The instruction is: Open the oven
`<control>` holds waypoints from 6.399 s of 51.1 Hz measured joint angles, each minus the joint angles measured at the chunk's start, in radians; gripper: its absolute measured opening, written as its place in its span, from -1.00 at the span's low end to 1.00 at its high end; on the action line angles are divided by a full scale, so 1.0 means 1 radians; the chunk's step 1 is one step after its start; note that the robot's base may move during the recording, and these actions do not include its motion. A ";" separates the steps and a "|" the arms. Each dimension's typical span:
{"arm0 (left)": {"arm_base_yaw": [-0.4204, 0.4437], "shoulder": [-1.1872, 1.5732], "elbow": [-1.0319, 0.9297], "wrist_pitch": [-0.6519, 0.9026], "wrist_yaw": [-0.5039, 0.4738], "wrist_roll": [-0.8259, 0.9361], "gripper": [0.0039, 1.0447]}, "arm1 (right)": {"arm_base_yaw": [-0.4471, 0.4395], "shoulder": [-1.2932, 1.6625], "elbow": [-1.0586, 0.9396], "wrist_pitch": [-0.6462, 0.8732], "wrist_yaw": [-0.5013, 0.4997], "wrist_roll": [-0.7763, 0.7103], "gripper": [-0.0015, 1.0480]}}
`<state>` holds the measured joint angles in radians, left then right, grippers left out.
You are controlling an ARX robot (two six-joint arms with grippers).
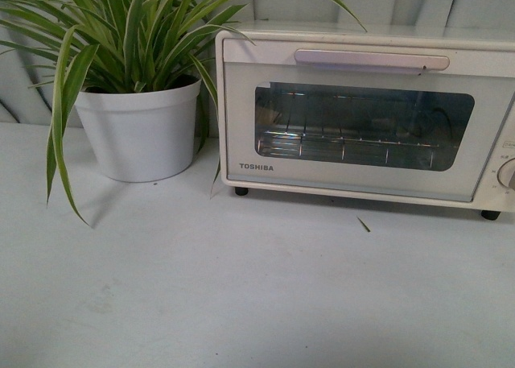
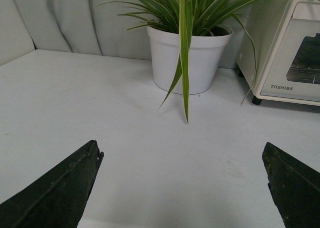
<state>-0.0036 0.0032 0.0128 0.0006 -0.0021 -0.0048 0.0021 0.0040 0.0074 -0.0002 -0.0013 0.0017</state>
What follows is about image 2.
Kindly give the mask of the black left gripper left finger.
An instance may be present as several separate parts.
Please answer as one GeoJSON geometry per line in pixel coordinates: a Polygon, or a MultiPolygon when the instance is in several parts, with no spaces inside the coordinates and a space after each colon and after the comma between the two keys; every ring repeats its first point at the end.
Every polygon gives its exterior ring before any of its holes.
{"type": "Polygon", "coordinates": [[[104,153],[90,140],[0,205],[2,228],[75,228],[104,153]]]}

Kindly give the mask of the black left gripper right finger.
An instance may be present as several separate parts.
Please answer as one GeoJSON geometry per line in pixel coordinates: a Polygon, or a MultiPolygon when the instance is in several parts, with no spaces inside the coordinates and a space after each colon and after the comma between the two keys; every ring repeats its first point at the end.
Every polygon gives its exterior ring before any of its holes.
{"type": "Polygon", "coordinates": [[[320,173],[267,142],[262,153],[268,188],[286,228],[320,226],[320,173]]]}

